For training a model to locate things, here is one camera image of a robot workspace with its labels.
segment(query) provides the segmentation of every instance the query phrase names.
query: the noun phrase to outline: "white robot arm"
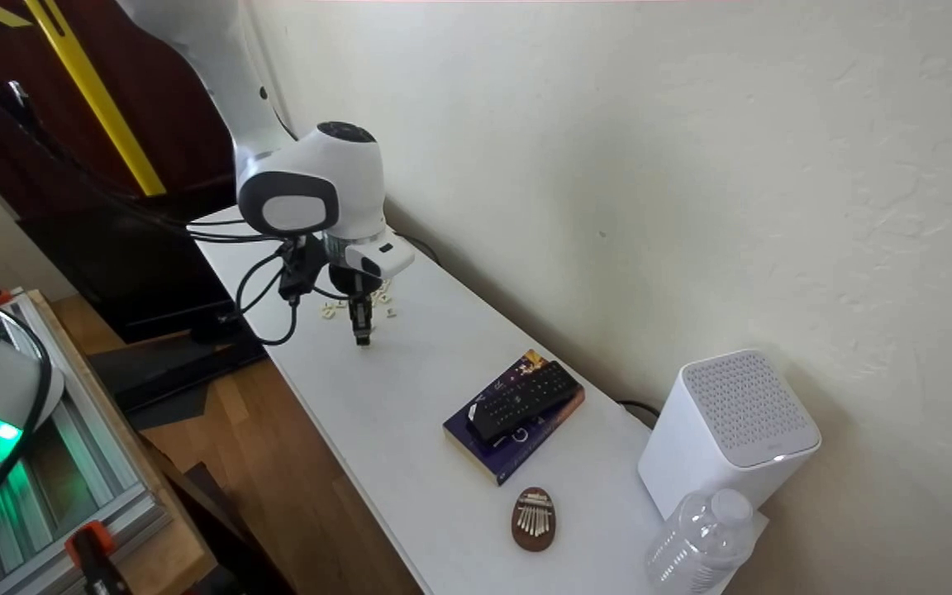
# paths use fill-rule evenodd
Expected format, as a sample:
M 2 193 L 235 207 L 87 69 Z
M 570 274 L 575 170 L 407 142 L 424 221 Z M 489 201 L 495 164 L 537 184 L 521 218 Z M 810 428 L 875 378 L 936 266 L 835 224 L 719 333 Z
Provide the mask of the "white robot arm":
M 390 277 L 412 258 L 383 221 L 376 139 L 322 122 L 291 139 L 244 58 L 237 0 L 120 0 L 137 26 L 170 43 L 205 82 L 235 144 L 237 207 L 274 239 L 322 230 L 332 266 Z

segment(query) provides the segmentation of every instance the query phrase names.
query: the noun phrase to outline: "clear plastic bottle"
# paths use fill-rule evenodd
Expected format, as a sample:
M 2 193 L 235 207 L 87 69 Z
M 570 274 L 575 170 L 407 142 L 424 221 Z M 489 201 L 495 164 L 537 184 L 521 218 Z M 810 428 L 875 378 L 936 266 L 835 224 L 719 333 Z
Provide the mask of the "clear plastic bottle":
M 691 493 L 649 552 L 653 595 L 719 592 L 753 552 L 757 515 L 735 488 Z

